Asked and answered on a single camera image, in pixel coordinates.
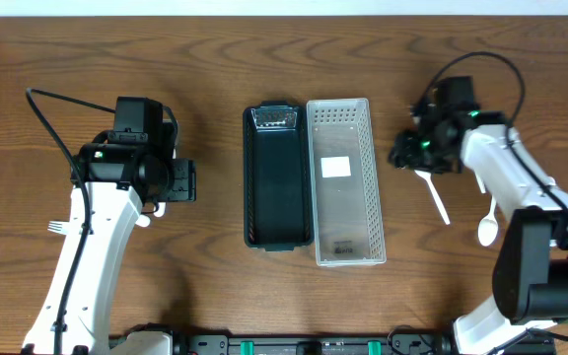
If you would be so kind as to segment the white plastic spoon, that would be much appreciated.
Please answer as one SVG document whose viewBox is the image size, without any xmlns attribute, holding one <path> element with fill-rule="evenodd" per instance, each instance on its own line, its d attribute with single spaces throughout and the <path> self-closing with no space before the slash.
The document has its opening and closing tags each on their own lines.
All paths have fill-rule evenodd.
<svg viewBox="0 0 568 355">
<path fill-rule="evenodd" d="M 483 180 L 481 179 L 481 177 L 477 174 L 475 174 L 475 179 L 479 188 L 479 191 L 481 194 L 485 194 L 486 193 L 486 187 L 485 184 L 483 182 Z"/>
<path fill-rule="evenodd" d="M 496 219 L 497 202 L 491 197 L 488 213 L 480 220 L 477 226 L 477 239 L 484 247 L 491 246 L 498 235 L 498 221 Z"/>
<path fill-rule="evenodd" d="M 436 205 L 436 208 L 438 209 L 438 212 L 439 212 L 443 222 L 446 225 L 450 225 L 451 219 L 448 215 L 448 212 L 447 212 L 446 207 L 445 207 L 445 205 L 442 201 L 442 198 L 439 195 L 437 188 L 435 187 L 435 185 L 433 183 L 432 174 L 429 173 L 429 172 L 419 171 L 419 170 L 416 170 L 415 173 L 426 182 L 426 184 L 429 188 L 429 191 L 431 193 L 431 196 L 434 200 L 434 203 Z"/>
</svg>

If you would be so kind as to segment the white plastic fork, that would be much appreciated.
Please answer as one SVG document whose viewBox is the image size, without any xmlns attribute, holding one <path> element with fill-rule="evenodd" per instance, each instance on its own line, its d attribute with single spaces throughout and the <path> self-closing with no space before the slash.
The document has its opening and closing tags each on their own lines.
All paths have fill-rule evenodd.
<svg viewBox="0 0 568 355">
<path fill-rule="evenodd" d="M 47 230 L 51 233 L 66 236 L 69 233 L 69 223 L 65 221 L 50 221 Z"/>
<path fill-rule="evenodd" d="M 156 210 L 153 212 L 153 215 L 157 218 L 161 218 L 165 215 L 166 212 L 166 202 L 159 202 L 157 204 Z"/>
<path fill-rule="evenodd" d="M 140 215 L 135 224 L 142 228 L 147 228 L 151 224 L 151 219 L 147 215 Z"/>
</svg>

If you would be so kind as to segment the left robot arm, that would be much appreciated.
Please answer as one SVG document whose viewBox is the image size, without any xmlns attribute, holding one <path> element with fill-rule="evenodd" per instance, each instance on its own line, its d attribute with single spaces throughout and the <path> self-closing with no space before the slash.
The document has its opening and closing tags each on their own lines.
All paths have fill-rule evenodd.
<svg viewBox="0 0 568 355">
<path fill-rule="evenodd" d="M 120 97 L 113 127 L 62 151 L 71 168 L 70 217 L 55 273 L 24 354 L 179 354 L 173 331 L 147 324 L 113 343 L 110 313 L 126 245 L 136 226 L 171 202 L 196 198 L 195 164 L 177 153 L 178 121 L 151 99 Z"/>
</svg>

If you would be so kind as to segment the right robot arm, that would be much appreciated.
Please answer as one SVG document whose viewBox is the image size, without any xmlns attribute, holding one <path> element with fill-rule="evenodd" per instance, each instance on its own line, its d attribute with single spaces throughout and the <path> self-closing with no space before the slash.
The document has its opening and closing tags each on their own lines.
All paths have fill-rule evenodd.
<svg viewBox="0 0 568 355">
<path fill-rule="evenodd" d="M 529 154 L 501 111 L 483 111 L 468 76 L 427 88 L 416 124 L 396 136 L 390 162 L 426 178 L 468 168 L 508 225 L 492 294 L 453 323 L 443 351 L 501 354 L 527 338 L 553 338 L 568 320 L 568 193 Z"/>
</svg>

